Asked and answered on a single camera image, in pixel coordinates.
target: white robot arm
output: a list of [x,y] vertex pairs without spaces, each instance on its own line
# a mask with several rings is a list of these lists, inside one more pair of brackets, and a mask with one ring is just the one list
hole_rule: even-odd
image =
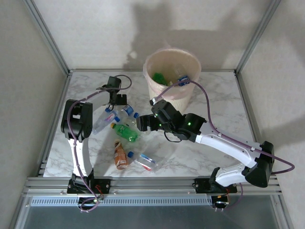
[[106,85],[97,88],[97,90],[108,88],[107,92],[100,93],[92,99],[88,99],[89,102],[79,102],[72,108],[70,123],[72,131],[77,138],[76,141],[72,137],[68,125],[68,112],[76,100],[69,99],[66,102],[63,119],[61,121],[61,131],[65,134],[71,147],[74,164],[72,184],[76,187],[86,188],[86,185],[81,179],[82,176],[89,186],[90,182],[94,179],[88,146],[88,139],[92,131],[93,111],[103,105],[127,105],[127,96],[125,94],[117,94],[119,92],[118,88],[121,87],[121,82],[121,79],[110,76]]
[[164,130],[180,140],[189,140],[218,149],[241,163],[228,168],[216,168],[210,178],[220,190],[231,184],[249,182],[258,187],[267,187],[274,160],[273,145],[269,142],[243,140],[225,131],[215,129],[204,118],[195,114],[182,115],[169,102],[160,100],[152,106],[151,115],[140,116],[137,127],[140,131]]

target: green plastic bottle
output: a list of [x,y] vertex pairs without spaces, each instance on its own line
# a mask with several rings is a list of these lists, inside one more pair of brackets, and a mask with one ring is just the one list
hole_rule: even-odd
[[135,140],[138,137],[137,132],[131,130],[129,127],[125,125],[118,125],[115,123],[111,123],[111,128],[115,130],[118,136],[121,136],[130,142],[135,142]]
[[152,77],[152,79],[158,83],[158,84],[162,84],[164,86],[167,86],[167,81],[165,79],[165,77],[163,76],[162,73],[155,73]]

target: orange bottle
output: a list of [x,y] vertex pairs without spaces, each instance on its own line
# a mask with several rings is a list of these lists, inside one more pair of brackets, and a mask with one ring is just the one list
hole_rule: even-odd
[[119,139],[114,141],[114,162],[116,168],[119,170],[128,167],[127,156]]

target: plastic bottle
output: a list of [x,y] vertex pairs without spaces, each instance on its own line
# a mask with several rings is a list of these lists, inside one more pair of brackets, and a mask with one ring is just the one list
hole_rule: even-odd
[[124,106],[121,110],[110,110],[109,108],[105,109],[105,112],[101,114],[101,116],[97,119],[92,127],[93,134],[98,134],[102,131],[106,126],[112,123],[114,120],[117,123],[120,123],[122,120],[127,118],[133,113],[133,108],[129,105]]
[[121,136],[130,142],[134,142],[138,137],[137,132],[131,130],[125,125],[117,125],[115,123],[111,123],[111,128],[115,130],[118,136]]
[[97,119],[92,127],[93,134],[98,134],[102,131],[106,126],[108,126],[113,121],[119,122],[120,119],[117,117],[117,111],[110,111],[109,108],[106,108],[105,111],[101,114],[101,116]]
[[139,116],[139,113],[136,112],[134,113],[133,117],[127,118],[123,124],[125,126],[128,126],[130,129],[137,131],[138,134],[149,135],[151,133],[149,126],[147,127],[147,131],[144,132],[139,131],[139,129],[137,128],[137,117]]
[[128,167],[125,150],[119,139],[114,141],[114,162],[117,169],[122,170]]
[[177,81],[181,82],[181,83],[178,84],[180,87],[190,83],[190,82],[187,82],[187,83],[183,82],[184,80],[189,80],[190,78],[187,76],[187,73],[186,73],[185,69],[183,68],[183,66],[181,64],[176,64],[174,71],[175,71],[175,73],[177,75],[177,78],[178,78]]
[[123,121],[124,119],[126,119],[127,117],[129,117],[132,113],[133,113],[133,108],[131,106],[129,106],[128,104],[126,106],[124,106],[121,110],[116,111],[117,113],[117,117]]
[[155,73],[152,77],[152,80],[154,80],[158,84],[162,84],[164,86],[167,86],[167,81],[162,73]]
[[145,168],[147,171],[156,171],[158,164],[152,160],[150,157],[140,154],[138,157],[134,158],[134,153],[130,151],[127,155],[129,158],[133,159],[135,164]]
[[137,117],[139,117],[139,113],[134,113],[129,118],[126,118],[124,121],[124,125],[128,127],[135,126],[137,124]]

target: marble surface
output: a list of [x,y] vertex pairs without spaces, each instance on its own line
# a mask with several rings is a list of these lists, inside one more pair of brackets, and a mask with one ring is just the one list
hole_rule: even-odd
[[[132,87],[125,90],[128,103],[141,115],[151,114],[148,86],[142,72],[82,72],[74,73],[66,99],[81,99],[98,86],[108,81],[108,76],[126,74],[132,79]],[[239,137],[252,139],[250,126],[240,97],[235,76],[230,72],[201,73],[199,83],[207,90],[212,120],[216,127],[236,134]],[[122,78],[122,87],[128,80]],[[103,112],[100,107],[93,113],[93,122]],[[198,87],[195,87],[185,113],[195,113],[207,119],[206,100]],[[114,165],[115,132],[106,127],[97,135],[91,134],[89,152],[94,174],[97,177],[193,177],[209,176],[215,167],[228,167],[238,162],[209,146],[190,141],[180,143],[168,142],[162,131],[154,131],[150,135],[141,135],[136,142],[122,140],[126,152],[144,153],[155,158],[160,168],[155,173],[137,167],[134,163],[125,170],[117,170]],[[67,139],[57,127],[51,147],[44,177],[70,177],[73,171],[72,154]]]

